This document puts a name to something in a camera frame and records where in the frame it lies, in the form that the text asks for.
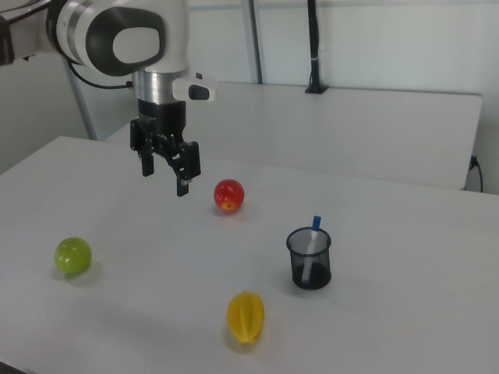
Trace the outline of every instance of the black mesh cup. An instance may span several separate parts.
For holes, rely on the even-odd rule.
[[[331,237],[319,229],[313,242],[312,228],[299,228],[289,234],[286,245],[291,255],[293,282],[304,290],[318,290],[331,280],[329,247]]]

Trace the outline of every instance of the white table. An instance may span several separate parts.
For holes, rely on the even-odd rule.
[[[45,374],[492,374],[499,367],[499,199],[205,157],[189,195],[165,162],[59,138],[0,176],[0,357]],[[215,184],[246,189],[237,214]],[[287,235],[322,216],[331,283],[291,279]],[[56,245],[94,261],[63,277]],[[230,299],[260,294],[241,348]]]
[[[462,189],[482,98],[476,95],[221,83],[187,104],[201,157]],[[129,144],[129,126],[108,139]]]

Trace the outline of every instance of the wall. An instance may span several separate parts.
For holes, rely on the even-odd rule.
[[[307,85],[306,3],[259,0],[257,11],[264,82]],[[483,169],[484,191],[499,193],[497,1],[318,2],[317,14],[326,84],[480,94],[474,153]],[[478,173],[472,171],[469,178],[468,189],[479,190]]]
[[[0,82],[0,174],[58,136],[87,138],[59,56],[2,66]]]
[[[251,3],[263,82],[307,85],[305,0],[190,0],[192,66],[220,81],[257,82]],[[499,134],[499,0],[317,0],[317,4],[321,77],[330,86],[483,97],[475,154],[483,165],[485,191],[499,193],[495,162],[499,152],[489,140],[499,137],[494,135]],[[85,100],[100,138],[136,113],[130,95],[98,93],[84,86],[82,91],[88,91]],[[476,190],[474,172],[470,178],[469,188]]]

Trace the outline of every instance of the apple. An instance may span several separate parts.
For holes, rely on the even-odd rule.
[[[82,238],[64,239],[55,250],[55,265],[67,274],[82,273],[91,261],[92,251]]]
[[[224,179],[215,187],[213,197],[220,209],[233,212],[239,209],[244,200],[244,188],[235,179]]]

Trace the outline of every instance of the cable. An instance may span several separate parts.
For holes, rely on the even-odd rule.
[[[132,88],[133,87],[133,83],[131,81],[127,81],[126,84],[122,85],[122,86],[102,86],[100,84],[96,84],[96,83],[92,83],[91,81],[89,80],[86,80],[85,78],[83,78],[75,69],[73,63],[71,61],[68,61],[68,66],[69,66],[69,69],[73,72],[73,74],[76,76],[76,78],[78,78],[79,80],[81,80],[82,82],[88,84],[89,86],[92,86],[92,87],[95,87],[95,88],[101,88],[102,90],[121,90],[123,88]]]
[[[480,174],[480,192],[483,192],[483,176],[482,176],[482,168],[478,163],[476,156],[471,156],[471,161],[469,162],[469,171],[471,171],[474,167],[478,168],[478,173]]]

